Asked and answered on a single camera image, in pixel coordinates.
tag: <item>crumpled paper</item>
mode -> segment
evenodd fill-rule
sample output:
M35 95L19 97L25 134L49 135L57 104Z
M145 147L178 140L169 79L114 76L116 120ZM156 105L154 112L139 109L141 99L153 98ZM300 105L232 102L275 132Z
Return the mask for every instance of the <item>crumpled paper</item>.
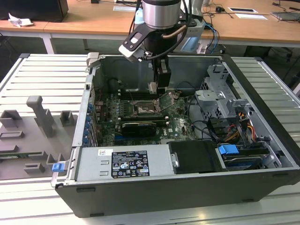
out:
M14 25L18 28L20 28L21 26L31 26L31 25L33 25L33 22L31 22L30 19L20 19L20 18L12 16L10 13L9 13L8 21L10 21L12 25Z

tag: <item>green circuit board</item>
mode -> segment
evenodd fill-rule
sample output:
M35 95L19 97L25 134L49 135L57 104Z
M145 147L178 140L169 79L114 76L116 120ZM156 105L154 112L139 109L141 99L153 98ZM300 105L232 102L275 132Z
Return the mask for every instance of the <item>green circuit board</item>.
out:
M185 99L172 92L153 100L120 100L117 95L103 99L102 112L98 117L99 146L124 146L166 144L169 141L195 140L195 132L185 115ZM119 117L130 120L137 116L151 118L156 122L168 117L166 125L157 126L156 133L150 137L123 137Z

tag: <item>computer case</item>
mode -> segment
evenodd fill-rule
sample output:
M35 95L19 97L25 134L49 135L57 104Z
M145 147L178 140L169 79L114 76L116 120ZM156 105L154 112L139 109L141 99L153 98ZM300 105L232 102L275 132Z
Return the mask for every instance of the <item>computer case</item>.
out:
M33 21L62 22L68 12L67 0L0 0L0 19L8 14Z

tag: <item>motherboard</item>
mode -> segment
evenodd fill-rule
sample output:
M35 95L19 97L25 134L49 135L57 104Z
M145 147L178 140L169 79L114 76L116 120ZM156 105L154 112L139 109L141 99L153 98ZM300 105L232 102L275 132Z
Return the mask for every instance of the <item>motherboard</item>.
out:
M167 144L196 140L188 121L187 98L130 92L102 95L96 102L99 146Z

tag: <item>blue latch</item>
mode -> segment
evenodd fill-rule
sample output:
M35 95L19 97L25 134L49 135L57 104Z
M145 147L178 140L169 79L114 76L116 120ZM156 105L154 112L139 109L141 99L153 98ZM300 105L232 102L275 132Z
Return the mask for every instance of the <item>blue latch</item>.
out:
M239 154L239 150L234 144L224 144L219 147L221 155L223 154Z
M52 172L64 172L65 171L65 163L54 163L52 166Z

